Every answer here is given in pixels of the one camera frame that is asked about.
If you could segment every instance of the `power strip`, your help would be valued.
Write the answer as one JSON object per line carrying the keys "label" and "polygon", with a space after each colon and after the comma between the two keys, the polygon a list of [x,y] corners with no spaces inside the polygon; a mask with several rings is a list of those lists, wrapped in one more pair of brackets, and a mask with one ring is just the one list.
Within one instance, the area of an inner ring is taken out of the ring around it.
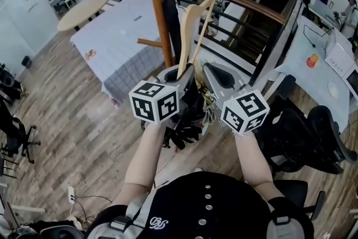
{"label": "power strip", "polygon": [[68,202],[74,204],[74,188],[72,186],[68,187]]}

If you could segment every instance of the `person's right arm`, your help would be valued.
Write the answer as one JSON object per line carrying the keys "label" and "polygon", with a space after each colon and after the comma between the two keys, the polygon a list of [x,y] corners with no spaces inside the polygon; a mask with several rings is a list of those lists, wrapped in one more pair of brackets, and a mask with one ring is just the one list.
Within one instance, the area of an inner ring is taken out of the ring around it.
{"label": "person's right arm", "polygon": [[252,132],[243,136],[235,134],[235,142],[244,179],[265,200],[282,197],[274,185],[271,170]]}

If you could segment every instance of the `black sleeve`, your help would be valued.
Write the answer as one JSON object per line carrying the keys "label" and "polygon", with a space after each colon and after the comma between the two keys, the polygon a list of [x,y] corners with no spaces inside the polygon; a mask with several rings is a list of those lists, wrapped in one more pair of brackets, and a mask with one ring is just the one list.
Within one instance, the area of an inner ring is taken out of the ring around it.
{"label": "black sleeve", "polygon": [[116,218],[120,215],[125,215],[127,211],[126,205],[114,205],[106,208],[105,210],[101,211],[95,221],[91,224],[87,232],[84,234],[84,239],[87,239],[88,235],[91,233],[93,229],[95,229],[98,225],[103,223],[111,222],[112,219]]}
{"label": "black sleeve", "polygon": [[303,210],[298,208],[293,202],[291,202],[291,200],[286,197],[276,197],[269,200],[268,203],[270,203],[273,208],[275,208],[275,211],[280,214],[296,219],[303,228],[305,239],[314,238],[312,221],[303,212]]}

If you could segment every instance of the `forearm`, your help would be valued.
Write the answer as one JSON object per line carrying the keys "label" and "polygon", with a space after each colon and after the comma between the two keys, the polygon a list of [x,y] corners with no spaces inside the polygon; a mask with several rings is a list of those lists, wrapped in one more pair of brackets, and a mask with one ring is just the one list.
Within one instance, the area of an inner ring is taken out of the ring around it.
{"label": "forearm", "polygon": [[125,174],[126,184],[152,188],[165,131],[165,125],[147,126]]}
{"label": "forearm", "polygon": [[235,134],[235,142],[244,179],[251,186],[272,182],[272,174],[253,133],[240,136]]}

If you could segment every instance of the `white microwave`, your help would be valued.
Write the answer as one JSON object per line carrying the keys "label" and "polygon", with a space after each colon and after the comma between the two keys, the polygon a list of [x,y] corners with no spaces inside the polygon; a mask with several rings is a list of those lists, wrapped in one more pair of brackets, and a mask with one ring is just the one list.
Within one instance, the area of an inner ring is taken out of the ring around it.
{"label": "white microwave", "polygon": [[342,77],[348,89],[358,101],[358,66],[354,64],[347,73]]}

